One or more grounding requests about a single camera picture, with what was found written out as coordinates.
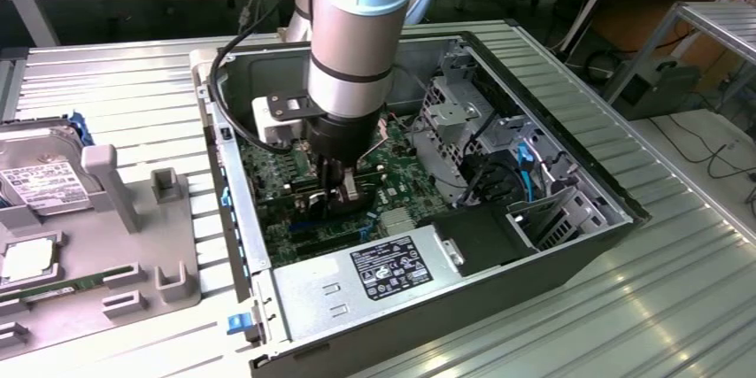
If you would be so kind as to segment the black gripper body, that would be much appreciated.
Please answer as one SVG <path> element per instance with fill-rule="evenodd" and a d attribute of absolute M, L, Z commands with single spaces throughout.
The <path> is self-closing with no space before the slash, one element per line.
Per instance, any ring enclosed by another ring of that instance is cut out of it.
<path fill-rule="evenodd" d="M 370 146 L 378 114 L 354 119 L 326 114 L 307 118 L 305 123 L 305 139 L 313 153 L 339 162 L 355 162 Z"/>

